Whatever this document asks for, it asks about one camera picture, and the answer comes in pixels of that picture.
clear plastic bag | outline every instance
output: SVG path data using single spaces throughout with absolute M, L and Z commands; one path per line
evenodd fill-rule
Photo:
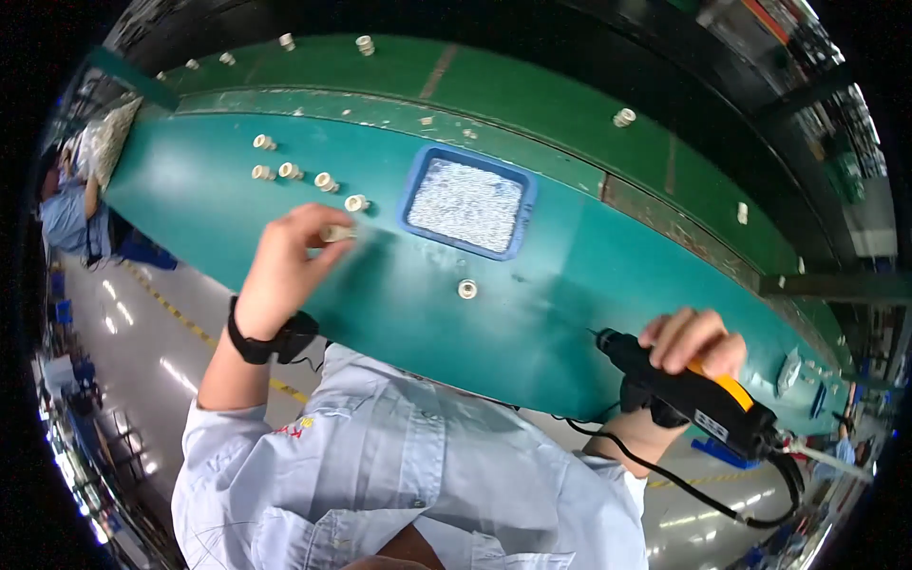
M 113 109 L 103 120 L 90 121 L 83 131 L 82 148 L 88 152 L 80 151 L 80 159 L 84 157 L 88 161 L 88 169 L 95 175 L 102 190 L 106 190 L 110 184 L 123 143 L 141 104 L 142 98 L 137 98 L 123 107 Z

yellow grip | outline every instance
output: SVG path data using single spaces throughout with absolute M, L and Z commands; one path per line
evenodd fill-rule
M 709 378 L 716 384 L 722 386 L 726 392 L 731 394 L 732 398 L 735 398 L 735 401 L 741 406 L 744 411 L 751 409 L 753 406 L 753 398 L 747 393 L 747 390 L 744 389 L 744 386 L 738 383 L 738 380 L 732 378 L 728 374 L 723 374 L 717 376 L 716 378 L 710 378 L 710 376 L 703 371 L 703 365 L 698 358 L 694 358 L 687 365 L 688 370 L 695 374 L 699 374 L 704 378 Z

electric screwdriver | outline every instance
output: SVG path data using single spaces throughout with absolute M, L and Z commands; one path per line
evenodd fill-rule
M 734 378 L 708 378 L 698 360 L 677 375 L 656 369 L 649 363 L 649 349 L 636 337 L 611 328 L 596 333 L 596 347 L 624 373 L 622 411 L 632 411 L 642 401 L 640 396 L 633 404 L 625 402 L 630 394 L 646 394 L 665 402 L 742 459 L 767 459 L 773 451 L 776 415 Z

worker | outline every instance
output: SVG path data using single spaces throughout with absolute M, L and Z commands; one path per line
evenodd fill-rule
M 72 153 L 54 149 L 42 155 L 38 172 L 36 199 L 47 244 L 85 255 L 89 265 L 117 252 L 133 226 L 101 201 L 95 176 L 80 180 Z
M 848 403 L 845 404 L 845 410 L 843 410 L 842 415 L 834 412 L 833 416 L 839 421 L 835 441 L 828 435 L 823 437 L 809 436 L 804 439 L 804 445 L 810 449 L 832 455 L 843 463 L 864 467 L 868 457 L 871 455 L 871 445 L 868 441 L 860 441 L 853 445 L 849 439 L 850 432 L 854 431 L 851 417 L 852 399 L 849 398 Z M 808 467 L 811 470 L 811 477 L 816 481 L 831 481 L 843 473 L 833 465 L 819 461 L 809 460 Z
M 352 247 L 320 240 L 333 224 L 352 221 L 318 204 L 267 224 L 233 300 L 190 407 L 171 500 L 188 566 L 645 570 L 648 470 L 606 438 L 565 451 L 510 407 L 339 344 L 302 415 L 279 430 L 265 423 L 261 341 Z M 322 251 L 308 258 L 308 248 Z M 659 316 L 639 344 L 672 374 L 699 355 L 707 373 L 737 377 L 747 356 L 711 310 Z M 651 462 L 685 429 L 659 427 L 650 409 L 604 426 Z

factory floor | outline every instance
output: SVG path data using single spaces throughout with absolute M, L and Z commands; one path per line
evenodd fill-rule
M 74 325 L 96 365 L 105 411 L 125 412 L 141 434 L 149 473 L 144 485 L 165 504 L 181 467 L 187 409 L 212 355 L 212 341 L 207 343 L 200 331 L 218 337 L 231 292 L 183 264 L 175 271 L 161 271 L 112 262 L 94 272 L 73 258 L 65 258 L 63 265 Z M 322 346 L 316 342 L 305 352 L 314 366 L 322 362 Z M 294 389 L 270 390 L 266 419 L 278 427 L 296 417 L 319 375 L 306 361 L 273 366 L 272 373 Z M 546 414 L 520 413 L 567 449 L 586 442 L 586 436 Z M 735 470 L 691 449 L 690 437 L 680 438 L 661 464 L 685 479 L 699 480 L 702 491 L 755 516 L 772 518 L 788 508 L 788 492 L 773 468 Z M 651 568 L 721 570 L 769 534 L 720 516 L 680 489 L 662 484 L 661 477 L 651 475 L 649 480 L 643 526 Z M 171 524 L 167 512 L 161 518 Z

